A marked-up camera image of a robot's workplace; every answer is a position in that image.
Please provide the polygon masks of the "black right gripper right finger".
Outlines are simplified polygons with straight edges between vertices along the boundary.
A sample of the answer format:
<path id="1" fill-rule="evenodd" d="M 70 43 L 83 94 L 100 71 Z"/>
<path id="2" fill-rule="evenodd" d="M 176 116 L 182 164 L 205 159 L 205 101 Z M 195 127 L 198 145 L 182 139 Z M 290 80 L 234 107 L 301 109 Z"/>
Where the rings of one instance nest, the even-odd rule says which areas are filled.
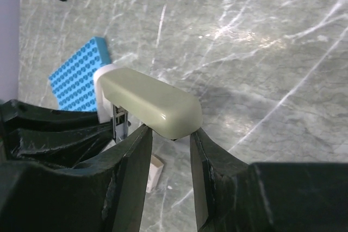
<path id="1" fill-rule="evenodd" d="M 190 135 L 190 160 L 198 231 L 252 231 L 247 206 L 252 169 L 199 129 Z"/>

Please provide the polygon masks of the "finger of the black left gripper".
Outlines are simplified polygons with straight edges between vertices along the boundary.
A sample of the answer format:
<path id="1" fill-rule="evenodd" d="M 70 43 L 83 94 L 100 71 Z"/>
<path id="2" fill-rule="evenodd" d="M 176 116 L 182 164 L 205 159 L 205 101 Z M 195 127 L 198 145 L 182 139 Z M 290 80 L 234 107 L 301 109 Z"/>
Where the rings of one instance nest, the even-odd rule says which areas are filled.
<path id="1" fill-rule="evenodd" d="M 74 167 L 99 154 L 111 138 L 111 122 L 99 123 L 96 112 L 54 110 L 15 99 L 1 104 L 1 162 Z"/>

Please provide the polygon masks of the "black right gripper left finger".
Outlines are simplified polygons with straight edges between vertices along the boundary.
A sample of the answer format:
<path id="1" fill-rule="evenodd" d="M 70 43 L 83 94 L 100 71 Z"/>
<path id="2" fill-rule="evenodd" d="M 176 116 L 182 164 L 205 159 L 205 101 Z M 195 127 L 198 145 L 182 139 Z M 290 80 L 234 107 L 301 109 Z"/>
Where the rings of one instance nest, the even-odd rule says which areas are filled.
<path id="1" fill-rule="evenodd" d="M 105 197 L 104 231 L 139 231 L 152 152 L 152 129 L 144 124 L 102 153 L 112 167 Z"/>

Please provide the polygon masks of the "pale green small stapler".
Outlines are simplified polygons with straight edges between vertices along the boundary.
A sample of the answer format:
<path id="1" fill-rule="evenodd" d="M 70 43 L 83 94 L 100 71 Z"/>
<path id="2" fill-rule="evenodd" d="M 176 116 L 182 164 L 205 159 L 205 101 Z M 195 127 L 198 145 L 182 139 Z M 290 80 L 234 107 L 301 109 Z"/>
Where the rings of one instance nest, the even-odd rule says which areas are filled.
<path id="1" fill-rule="evenodd" d="M 116 117 L 115 109 L 130 113 L 160 136 L 181 139 L 203 123 L 197 97 L 130 68 L 114 64 L 93 75 L 97 117 L 106 123 Z"/>

